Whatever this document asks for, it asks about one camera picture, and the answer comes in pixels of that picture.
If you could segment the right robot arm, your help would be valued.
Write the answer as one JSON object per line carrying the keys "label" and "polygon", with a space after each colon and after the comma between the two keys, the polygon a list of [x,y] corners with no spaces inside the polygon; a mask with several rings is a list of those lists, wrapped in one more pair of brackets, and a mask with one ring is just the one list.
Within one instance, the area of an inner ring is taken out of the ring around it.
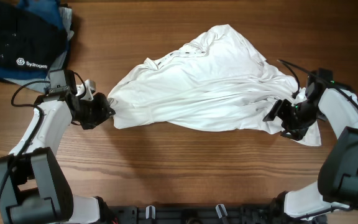
{"label": "right robot arm", "polygon": [[259,209],[266,223],[326,223],[326,215],[358,210],[358,102],[354,90],[334,81],[323,68],[308,72],[306,99],[278,100],[263,118],[282,122],[281,135],[300,141],[318,119],[328,121],[337,142],[322,165],[316,182],[282,192]]}

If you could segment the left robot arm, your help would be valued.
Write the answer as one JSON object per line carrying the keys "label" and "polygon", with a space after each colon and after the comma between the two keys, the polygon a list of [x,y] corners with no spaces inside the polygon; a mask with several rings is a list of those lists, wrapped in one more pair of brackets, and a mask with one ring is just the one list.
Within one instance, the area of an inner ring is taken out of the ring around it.
{"label": "left robot arm", "polygon": [[0,222],[117,223],[101,197],[73,195],[57,162],[69,125],[94,129],[115,114],[93,81],[72,70],[53,70],[50,87],[28,107],[34,116],[19,143],[0,157]]}

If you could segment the white polo shirt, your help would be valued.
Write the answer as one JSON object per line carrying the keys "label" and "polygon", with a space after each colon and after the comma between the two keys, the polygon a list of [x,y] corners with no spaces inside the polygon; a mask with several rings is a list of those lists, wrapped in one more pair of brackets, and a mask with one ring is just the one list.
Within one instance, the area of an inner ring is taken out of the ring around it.
{"label": "white polo shirt", "polygon": [[278,100],[306,98],[230,25],[213,26],[162,58],[135,66],[108,94],[113,125],[126,129],[168,122],[207,132],[254,129],[276,134],[282,122],[264,121]]}

